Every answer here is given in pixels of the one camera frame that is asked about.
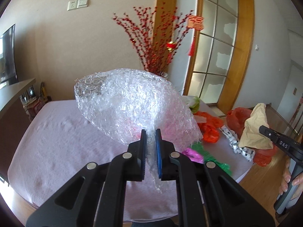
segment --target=beige cloth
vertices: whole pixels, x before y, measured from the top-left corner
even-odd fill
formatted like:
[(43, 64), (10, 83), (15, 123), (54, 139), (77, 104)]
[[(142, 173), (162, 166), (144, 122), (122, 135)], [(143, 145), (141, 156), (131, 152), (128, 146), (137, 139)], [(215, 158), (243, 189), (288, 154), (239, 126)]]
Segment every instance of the beige cloth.
[(250, 118), (245, 120), (243, 134), (239, 142), (240, 148), (273, 149), (270, 139), (259, 133), (260, 126), (264, 125), (269, 128), (265, 108), (264, 103), (257, 104), (250, 114)]

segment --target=fingernail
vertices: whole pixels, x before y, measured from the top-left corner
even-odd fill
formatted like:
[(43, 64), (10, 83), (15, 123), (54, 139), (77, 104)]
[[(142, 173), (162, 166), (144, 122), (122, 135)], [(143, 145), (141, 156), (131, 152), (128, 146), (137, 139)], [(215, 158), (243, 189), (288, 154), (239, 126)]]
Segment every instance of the fingernail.
[(292, 185), (296, 186), (299, 183), (299, 178), (296, 178), (292, 181)]

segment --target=dark pants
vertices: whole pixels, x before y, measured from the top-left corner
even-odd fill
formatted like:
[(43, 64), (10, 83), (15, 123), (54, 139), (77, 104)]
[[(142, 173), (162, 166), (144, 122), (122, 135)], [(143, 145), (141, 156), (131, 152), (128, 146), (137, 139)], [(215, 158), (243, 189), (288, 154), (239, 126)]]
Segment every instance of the dark pants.
[(167, 218), (164, 220), (148, 222), (148, 223), (133, 222), (131, 227), (178, 227), (178, 225), (175, 225), (175, 223), (170, 218)]

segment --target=clear plastic bubble wrap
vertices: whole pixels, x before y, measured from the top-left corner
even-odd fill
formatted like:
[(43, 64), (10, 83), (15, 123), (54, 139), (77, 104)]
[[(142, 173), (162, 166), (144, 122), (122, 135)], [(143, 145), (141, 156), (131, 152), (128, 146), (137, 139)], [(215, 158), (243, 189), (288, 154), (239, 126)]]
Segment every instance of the clear plastic bubble wrap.
[(150, 72), (115, 69), (78, 80), (75, 97), (84, 117), (100, 131), (125, 145), (147, 133), (146, 159), (157, 189), (155, 130), (182, 152), (202, 138), (190, 109), (171, 82)]

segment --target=beige wall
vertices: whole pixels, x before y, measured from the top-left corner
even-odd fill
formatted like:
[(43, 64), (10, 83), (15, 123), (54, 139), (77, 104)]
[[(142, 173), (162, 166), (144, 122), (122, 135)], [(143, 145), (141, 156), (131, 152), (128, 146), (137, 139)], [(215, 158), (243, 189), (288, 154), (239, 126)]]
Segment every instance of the beige wall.
[(0, 34), (16, 24), (19, 80), (44, 81), (54, 100), (73, 99), (75, 79), (88, 74), (140, 69), (126, 33), (111, 18), (124, 12), (134, 17), (133, 6), (155, 5), (155, 0), (90, 0), (87, 8), (67, 11), (68, 1), (12, 0), (0, 18)]

